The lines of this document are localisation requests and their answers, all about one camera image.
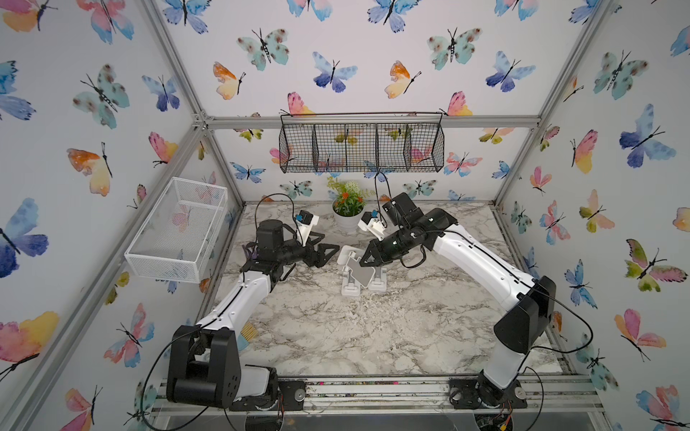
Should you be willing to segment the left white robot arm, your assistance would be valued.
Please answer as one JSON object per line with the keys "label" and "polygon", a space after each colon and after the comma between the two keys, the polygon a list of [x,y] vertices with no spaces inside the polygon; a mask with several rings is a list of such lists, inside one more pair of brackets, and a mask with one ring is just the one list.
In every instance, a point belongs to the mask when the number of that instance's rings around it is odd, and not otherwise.
{"label": "left white robot arm", "polygon": [[237,339],[257,306],[296,264],[321,268],[339,251],[314,231],[318,222],[316,215],[301,211],[294,226],[278,219],[258,224],[230,293],[195,325],[176,330],[166,381],[169,402],[219,409],[271,409],[278,403],[276,370],[242,364]]}

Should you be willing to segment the green artificial plant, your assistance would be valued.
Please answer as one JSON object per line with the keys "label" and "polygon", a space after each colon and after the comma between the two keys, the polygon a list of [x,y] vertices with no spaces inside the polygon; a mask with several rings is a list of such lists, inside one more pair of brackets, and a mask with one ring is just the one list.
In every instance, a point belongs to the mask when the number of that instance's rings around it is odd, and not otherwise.
{"label": "green artificial plant", "polygon": [[365,207],[365,201],[374,195],[372,190],[361,188],[357,181],[341,181],[339,178],[327,179],[332,209],[341,217],[355,217]]}

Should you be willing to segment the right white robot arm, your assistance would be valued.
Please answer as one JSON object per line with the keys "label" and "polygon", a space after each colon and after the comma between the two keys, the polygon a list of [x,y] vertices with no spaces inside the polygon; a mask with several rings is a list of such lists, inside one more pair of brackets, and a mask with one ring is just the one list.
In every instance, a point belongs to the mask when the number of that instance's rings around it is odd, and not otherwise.
{"label": "right white robot arm", "polygon": [[416,247],[433,251],[456,264],[484,287],[505,311],[494,324],[497,345],[478,376],[485,391],[505,391],[517,379],[529,352],[551,323],[556,285],[547,277],[534,278],[509,264],[470,235],[442,208],[425,213],[401,193],[384,204],[395,232],[385,234],[380,213],[363,214],[358,228],[375,235],[360,265],[383,267]]}

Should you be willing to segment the purple plastic fork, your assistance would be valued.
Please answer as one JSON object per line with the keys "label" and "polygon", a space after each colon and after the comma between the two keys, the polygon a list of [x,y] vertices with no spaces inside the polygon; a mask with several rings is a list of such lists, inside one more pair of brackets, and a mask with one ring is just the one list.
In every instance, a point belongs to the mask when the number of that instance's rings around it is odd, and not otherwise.
{"label": "purple plastic fork", "polygon": [[257,259],[258,250],[256,242],[248,242],[242,246],[245,256],[245,263],[249,263]]}

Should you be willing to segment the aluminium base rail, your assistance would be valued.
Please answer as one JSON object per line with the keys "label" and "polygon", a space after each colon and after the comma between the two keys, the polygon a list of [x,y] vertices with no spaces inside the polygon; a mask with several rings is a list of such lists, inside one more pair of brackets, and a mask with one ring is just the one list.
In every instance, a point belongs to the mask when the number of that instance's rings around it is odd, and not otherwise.
{"label": "aluminium base rail", "polygon": [[602,413],[583,375],[522,375],[498,402],[483,400],[469,375],[283,377],[270,393],[289,414]]}

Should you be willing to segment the grey folding phone stand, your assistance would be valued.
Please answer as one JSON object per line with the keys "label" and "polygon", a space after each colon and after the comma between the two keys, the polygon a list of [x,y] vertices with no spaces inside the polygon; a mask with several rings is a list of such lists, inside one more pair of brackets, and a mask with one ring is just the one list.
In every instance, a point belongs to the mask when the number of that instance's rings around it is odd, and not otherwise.
{"label": "grey folding phone stand", "polygon": [[361,267],[359,261],[363,253],[361,249],[343,246],[337,260],[337,264],[341,267],[341,281],[343,271],[349,270],[352,278],[361,286],[361,290],[368,289],[371,292],[385,293],[387,290],[386,268]]}

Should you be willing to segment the white flower pot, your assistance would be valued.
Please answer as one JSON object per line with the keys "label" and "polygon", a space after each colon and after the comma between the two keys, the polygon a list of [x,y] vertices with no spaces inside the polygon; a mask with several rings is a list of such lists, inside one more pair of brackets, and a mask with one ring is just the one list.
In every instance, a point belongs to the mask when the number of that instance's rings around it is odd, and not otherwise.
{"label": "white flower pot", "polygon": [[344,233],[357,233],[359,230],[359,222],[363,214],[363,209],[356,215],[340,215],[334,211],[334,219],[339,229]]}

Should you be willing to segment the white mesh wall basket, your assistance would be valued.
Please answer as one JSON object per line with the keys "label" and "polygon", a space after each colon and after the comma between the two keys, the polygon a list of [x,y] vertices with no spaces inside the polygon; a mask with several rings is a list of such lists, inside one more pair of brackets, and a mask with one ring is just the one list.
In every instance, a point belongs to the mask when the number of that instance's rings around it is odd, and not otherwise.
{"label": "white mesh wall basket", "polygon": [[124,257],[142,278],[199,283],[227,212],[227,188],[173,177]]}

